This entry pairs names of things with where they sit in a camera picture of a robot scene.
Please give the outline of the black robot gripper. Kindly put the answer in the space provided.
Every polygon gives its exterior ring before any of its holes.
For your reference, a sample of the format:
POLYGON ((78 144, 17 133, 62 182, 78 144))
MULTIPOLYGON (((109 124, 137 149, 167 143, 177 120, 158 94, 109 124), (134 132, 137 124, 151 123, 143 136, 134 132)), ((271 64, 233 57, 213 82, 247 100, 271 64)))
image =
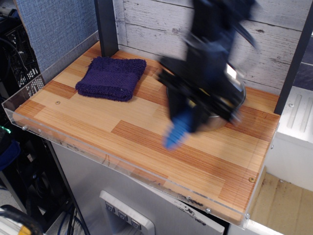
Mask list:
MULTIPOLYGON (((223 72, 240 80, 237 72, 228 63, 228 55, 228 51, 223 47, 210 48, 208 45, 197 46, 188 44, 187 56, 184 60, 165 56, 159 62, 163 67, 162 72, 167 71, 182 78, 188 78, 189 81, 197 84, 201 84, 202 80, 210 81, 210 79, 218 77, 223 72)), ((190 113, 187 99, 183 94, 172 88, 167 88, 167 96, 169 116, 172 122, 190 113)), ((192 107, 188 132, 195 133, 202 130, 208 123, 211 114, 210 111, 201 105, 192 107)))

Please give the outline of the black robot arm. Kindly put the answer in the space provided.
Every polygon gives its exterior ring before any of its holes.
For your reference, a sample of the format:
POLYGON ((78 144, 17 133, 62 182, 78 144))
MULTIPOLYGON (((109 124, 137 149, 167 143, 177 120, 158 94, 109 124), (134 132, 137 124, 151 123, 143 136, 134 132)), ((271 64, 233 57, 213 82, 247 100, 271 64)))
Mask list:
POLYGON ((226 69, 236 33, 255 45, 253 37, 241 26, 241 21, 250 18, 253 5, 252 0, 193 1, 185 59, 160 59, 163 70, 158 79, 167 88, 171 135, 194 133, 212 115, 230 123, 238 121, 246 91, 226 69))

